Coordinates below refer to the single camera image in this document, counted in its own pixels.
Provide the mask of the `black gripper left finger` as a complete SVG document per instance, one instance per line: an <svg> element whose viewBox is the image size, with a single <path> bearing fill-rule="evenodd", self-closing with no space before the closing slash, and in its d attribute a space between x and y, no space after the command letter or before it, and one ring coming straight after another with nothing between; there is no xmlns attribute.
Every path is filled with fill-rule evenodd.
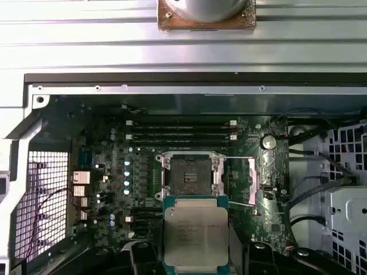
<svg viewBox="0 0 367 275"><path fill-rule="evenodd" d="M160 259L162 237L162 229L98 234L92 249L75 259L71 273L164 274Z"/></svg>

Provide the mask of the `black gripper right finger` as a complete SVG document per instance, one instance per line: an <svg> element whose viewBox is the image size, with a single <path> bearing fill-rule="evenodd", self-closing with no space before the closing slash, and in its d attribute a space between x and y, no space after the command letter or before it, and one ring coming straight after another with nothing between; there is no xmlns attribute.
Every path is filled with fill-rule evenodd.
<svg viewBox="0 0 367 275"><path fill-rule="evenodd" d="M229 262L237 274L329 274L306 249L287 256L269 244L251 241L242 231L229 228Z"/></svg>

